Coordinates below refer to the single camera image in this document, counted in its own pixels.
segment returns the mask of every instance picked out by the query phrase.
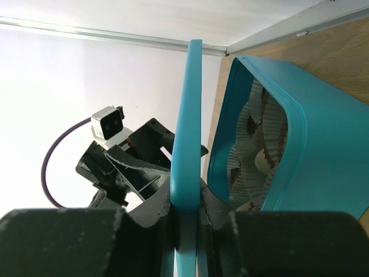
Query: plastic container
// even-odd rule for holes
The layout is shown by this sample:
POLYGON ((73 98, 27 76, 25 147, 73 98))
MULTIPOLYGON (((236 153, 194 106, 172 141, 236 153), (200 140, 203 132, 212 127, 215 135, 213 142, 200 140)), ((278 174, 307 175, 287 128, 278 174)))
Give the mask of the plastic container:
POLYGON ((208 169, 228 201, 227 157, 253 78, 287 115, 288 137, 263 211, 344 211, 369 206, 369 106, 292 63, 239 56, 231 66, 208 169))

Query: wire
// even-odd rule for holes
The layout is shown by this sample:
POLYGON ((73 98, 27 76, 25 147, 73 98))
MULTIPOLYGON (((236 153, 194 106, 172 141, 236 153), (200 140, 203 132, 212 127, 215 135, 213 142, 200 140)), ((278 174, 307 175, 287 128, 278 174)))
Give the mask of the wire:
POLYGON ((46 183, 46 168, 47 168, 47 164, 48 161, 50 160, 51 154, 53 153, 53 151, 56 149, 56 147, 58 146, 58 144, 71 132, 73 132, 74 130, 78 129, 79 127, 85 125, 86 123, 90 122, 91 119, 90 118, 86 118, 85 120, 75 124, 74 126, 72 126, 71 128, 69 128, 67 131, 65 131, 64 133, 62 133, 57 140, 55 140, 55 142, 52 144, 52 146, 50 146, 50 149, 47 151, 46 156, 44 158, 44 161, 42 163, 41 166, 41 186, 42 189, 47 197, 47 199, 57 208, 65 208, 64 206, 60 205, 51 195, 48 187, 47 187, 47 183, 46 183))

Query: metal edge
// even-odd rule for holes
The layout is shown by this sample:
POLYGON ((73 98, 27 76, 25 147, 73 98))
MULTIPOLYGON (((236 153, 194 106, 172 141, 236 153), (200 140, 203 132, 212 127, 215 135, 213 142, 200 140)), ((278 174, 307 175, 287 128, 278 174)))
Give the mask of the metal edge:
POLYGON ((249 36, 239 42, 230 45, 227 48, 227 54, 236 54, 240 51, 245 51, 257 47, 261 47, 274 42, 279 42, 282 40, 295 38, 298 34, 307 32, 313 33, 322 31, 325 29, 333 28, 345 23, 349 23, 355 20, 359 20, 369 16, 369 2, 360 1, 354 2, 349 1, 343 2, 343 0, 337 1, 326 1, 317 6, 314 6, 308 10, 305 10, 296 16, 290 17, 270 28, 264 29, 254 35, 249 36), (334 11, 330 12, 328 5, 339 4, 339 6, 333 7, 334 11), (321 8, 319 11, 320 16, 316 16, 317 9, 321 8), (298 21, 310 21, 304 26, 298 23, 298 21))
MULTIPOLYGON (((154 38, 151 36, 133 35, 129 33, 79 28, 3 16, 0 16, 0 28, 46 35, 57 35, 67 38, 89 39, 103 42, 123 42, 125 44, 134 46, 145 46, 183 52, 187 52, 187 48, 189 46, 188 42, 182 40, 154 38)), ((205 55, 224 57, 226 56, 226 53, 226 46, 203 44, 203 54, 205 55)))

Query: camera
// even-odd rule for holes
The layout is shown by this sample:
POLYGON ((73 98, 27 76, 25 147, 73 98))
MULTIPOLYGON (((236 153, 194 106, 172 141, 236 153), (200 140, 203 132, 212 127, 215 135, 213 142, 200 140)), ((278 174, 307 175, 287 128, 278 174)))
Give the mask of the camera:
POLYGON ((123 130, 123 107, 106 107, 91 116, 95 136, 109 140, 123 130))

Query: wood grain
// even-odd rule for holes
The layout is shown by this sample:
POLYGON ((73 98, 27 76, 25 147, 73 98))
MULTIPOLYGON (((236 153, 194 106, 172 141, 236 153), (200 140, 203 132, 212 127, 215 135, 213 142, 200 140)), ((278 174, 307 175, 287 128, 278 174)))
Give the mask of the wood grain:
MULTIPOLYGON (((247 50, 237 55, 255 55, 290 61, 369 104, 369 18, 247 50)), ((222 59, 208 149, 213 145, 232 60, 233 56, 222 59)), ((204 180, 209 156, 206 157, 204 180)), ((360 222, 369 235, 369 209, 361 217, 360 222)))

